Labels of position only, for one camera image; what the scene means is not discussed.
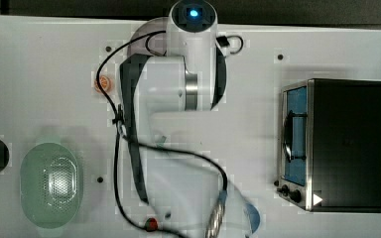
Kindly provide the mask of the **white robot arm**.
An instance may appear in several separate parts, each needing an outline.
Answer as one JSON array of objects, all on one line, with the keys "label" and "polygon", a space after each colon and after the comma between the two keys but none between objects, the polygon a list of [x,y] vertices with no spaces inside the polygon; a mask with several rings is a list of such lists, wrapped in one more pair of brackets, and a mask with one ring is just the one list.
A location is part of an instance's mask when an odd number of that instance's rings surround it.
[{"label": "white robot arm", "polygon": [[163,30],[161,56],[133,52],[119,66],[133,181],[156,213],[158,232],[177,238],[252,238],[258,210],[208,157],[159,147],[156,113],[210,111],[226,86],[217,40],[217,14],[207,0],[178,0]]}]

